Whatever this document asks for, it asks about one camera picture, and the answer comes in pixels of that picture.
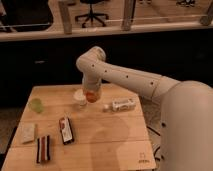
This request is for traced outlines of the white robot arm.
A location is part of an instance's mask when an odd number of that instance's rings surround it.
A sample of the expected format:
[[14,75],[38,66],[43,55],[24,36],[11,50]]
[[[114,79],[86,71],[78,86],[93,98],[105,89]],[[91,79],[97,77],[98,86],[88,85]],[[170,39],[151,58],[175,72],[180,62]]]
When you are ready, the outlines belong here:
[[106,80],[160,105],[161,171],[213,171],[213,87],[199,81],[112,65],[94,46],[76,60],[86,98],[100,98]]

